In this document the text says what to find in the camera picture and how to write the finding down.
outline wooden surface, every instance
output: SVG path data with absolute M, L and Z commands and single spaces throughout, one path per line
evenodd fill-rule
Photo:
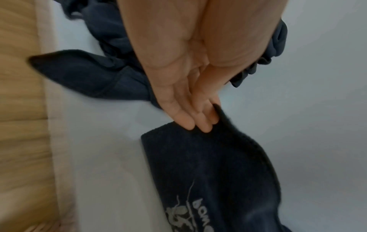
M 0 0 L 0 231 L 58 217 L 33 0 Z

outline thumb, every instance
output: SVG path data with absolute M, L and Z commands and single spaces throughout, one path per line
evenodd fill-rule
M 192 89 L 191 101 L 194 109 L 202 112 L 204 103 L 217 94 L 232 77 L 242 70 L 242 65 L 235 67 L 216 67 L 209 64 L 200 74 Z

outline white surface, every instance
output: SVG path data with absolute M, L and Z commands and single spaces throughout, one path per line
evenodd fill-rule
M 82 21 L 53 4 L 58 49 L 100 54 Z M 267 151 L 294 232 L 366 231 L 365 0 L 290 0 L 287 46 L 224 110 Z M 99 101 L 65 90 L 82 232 L 170 231 L 139 137 L 170 120 L 147 102 Z

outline crumpled fabric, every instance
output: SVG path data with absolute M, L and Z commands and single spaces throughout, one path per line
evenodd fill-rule
M 57 1 L 61 3 L 69 19 L 84 20 L 92 36 L 98 40 L 105 57 L 80 50 L 64 50 L 31 57 L 29 64 L 47 78 L 86 96 L 116 100 L 144 100 L 160 108 L 127 37 L 115 0 Z M 286 37 L 287 26 L 281 20 L 262 57 L 234 76 L 230 80 L 231 84 L 234 87 L 240 86 L 248 75 L 256 72 L 258 64 L 270 64 L 273 57 L 281 55 Z M 65 67 L 69 68 L 68 72 L 62 70 Z M 81 73 L 87 73 L 87 75 L 80 77 Z M 138 89 L 139 92 L 136 94 L 131 91 L 126 92 L 127 89 Z
M 214 107 L 220 121 L 209 133 L 172 122 L 141 137 L 172 231 L 290 232 L 267 154 Z

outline wood grain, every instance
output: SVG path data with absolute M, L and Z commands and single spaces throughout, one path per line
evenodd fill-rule
M 58 218 L 33 0 L 0 1 L 0 231 Z

